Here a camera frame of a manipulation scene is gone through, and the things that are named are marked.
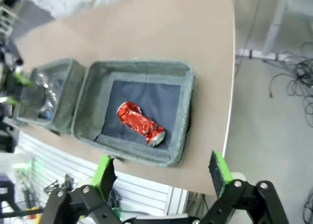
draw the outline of small gray fabric bin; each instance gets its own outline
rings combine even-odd
[[[41,67],[34,68],[30,80],[35,81],[38,72],[52,79],[60,80],[58,104],[51,119],[39,118],[39,108],[32,103],[21,102],[17,108],[17,119],[22,122],[45,127],[61,133],[70,133],[78,95],[86,74],[86,68],[73,59],[62,59]],[[27,99],[27,93],[22,90],[22,98]]]
[[[96,62],[85,77],[72,134],[119,158],[173,166],[184,150],[192,86],[193,72],[181,62]],[[119,121],[116,111],[125,101],[165,128],[164,142],[149,148],[142,135]]]

